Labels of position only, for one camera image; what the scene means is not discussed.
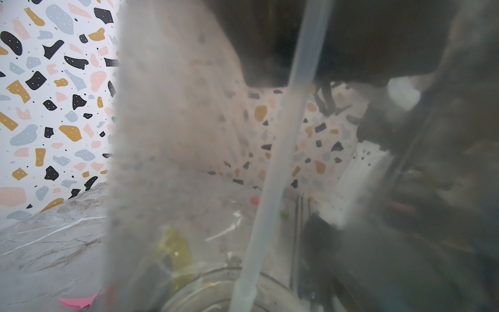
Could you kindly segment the smoky grey spray bottle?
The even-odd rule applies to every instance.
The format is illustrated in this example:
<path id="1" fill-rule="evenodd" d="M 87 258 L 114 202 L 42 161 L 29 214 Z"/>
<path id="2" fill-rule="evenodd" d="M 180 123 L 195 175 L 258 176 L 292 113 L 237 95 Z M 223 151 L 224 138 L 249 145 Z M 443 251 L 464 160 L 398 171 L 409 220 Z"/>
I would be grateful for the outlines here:
<path id="1" fill-rule="evenodd" d="M 128 3 L 100 311 L 231 311 L 287 88 L 245 83 L 208 2 Z M 498 2 L 456 2 L 386 145 L 357 133 L 372 97 L 311 86 L 249 311 L 498 310 Z"/>

